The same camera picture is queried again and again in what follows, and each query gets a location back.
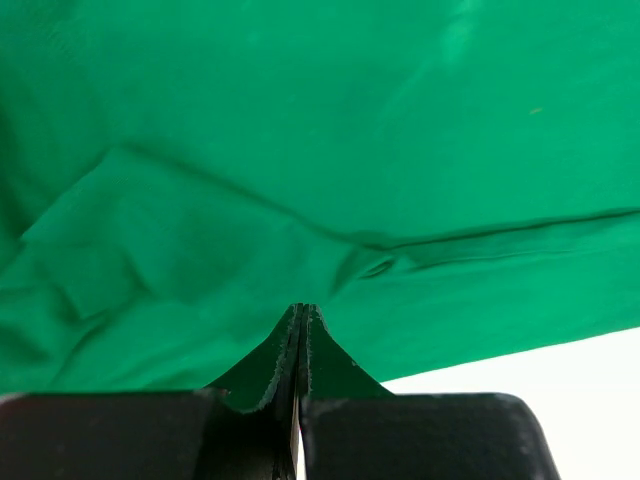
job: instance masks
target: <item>black clamp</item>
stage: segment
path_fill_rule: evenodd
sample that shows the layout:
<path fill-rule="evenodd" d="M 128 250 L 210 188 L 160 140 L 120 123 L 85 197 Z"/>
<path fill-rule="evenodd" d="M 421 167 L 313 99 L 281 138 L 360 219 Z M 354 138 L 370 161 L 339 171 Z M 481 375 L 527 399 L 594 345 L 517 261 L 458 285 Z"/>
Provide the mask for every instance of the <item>black clamp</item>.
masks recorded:
<path fill-rule="evenodd" d="M 315 305 L 188 392 L 0 397 L 2 480 L 558 480 L 534 415 L 502 394 L 395 396 Z"/>

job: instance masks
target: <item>green fabric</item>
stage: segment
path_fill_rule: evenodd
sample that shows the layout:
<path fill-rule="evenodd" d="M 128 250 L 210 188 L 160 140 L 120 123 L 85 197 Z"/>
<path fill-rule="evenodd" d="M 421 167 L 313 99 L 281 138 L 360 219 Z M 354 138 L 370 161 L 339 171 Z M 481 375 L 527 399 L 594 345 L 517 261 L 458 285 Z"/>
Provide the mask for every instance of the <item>green fabric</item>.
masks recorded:
<path fill-rule="evenodd" d="M 0 391 L 379 380 L 640 325 L 634 0 L 0 2 Z"/>

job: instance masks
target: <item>clamp jaw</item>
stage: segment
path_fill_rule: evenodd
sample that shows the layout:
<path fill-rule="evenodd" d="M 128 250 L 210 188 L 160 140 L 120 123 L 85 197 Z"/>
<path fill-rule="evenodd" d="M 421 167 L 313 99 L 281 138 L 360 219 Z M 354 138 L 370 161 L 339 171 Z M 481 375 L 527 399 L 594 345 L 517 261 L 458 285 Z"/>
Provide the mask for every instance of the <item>clamp jaw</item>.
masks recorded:
<path fill-rule="evenodd" d="M 395 396 L 292 305 L 267 339 L 185 392 L 0 397 L 3 480 L 559 480 L 503 394 Z"/>

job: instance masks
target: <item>black object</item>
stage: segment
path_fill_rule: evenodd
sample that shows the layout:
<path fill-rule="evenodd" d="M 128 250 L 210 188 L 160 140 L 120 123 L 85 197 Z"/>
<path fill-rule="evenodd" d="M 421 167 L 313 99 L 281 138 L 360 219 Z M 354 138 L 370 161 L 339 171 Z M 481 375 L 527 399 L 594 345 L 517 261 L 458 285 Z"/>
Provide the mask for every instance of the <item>black object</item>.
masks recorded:
<path fill-rule="evenodd" d="M 541 429 L 501 394 L 395 396 L 314 305 L 206 388 L 0 397 L 2 480 L 556 480 Z"/>

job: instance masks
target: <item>green cloth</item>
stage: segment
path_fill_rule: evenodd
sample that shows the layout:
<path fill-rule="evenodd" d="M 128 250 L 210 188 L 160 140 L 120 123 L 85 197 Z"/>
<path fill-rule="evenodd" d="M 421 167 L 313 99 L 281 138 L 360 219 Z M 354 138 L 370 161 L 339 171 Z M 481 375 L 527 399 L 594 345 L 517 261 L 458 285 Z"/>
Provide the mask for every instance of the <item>green cloth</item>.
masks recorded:
<path fill-rule="evenodd" d="M 634 0 L 0 2 L 0 392 L 378 380 L 640 325 Z"/>

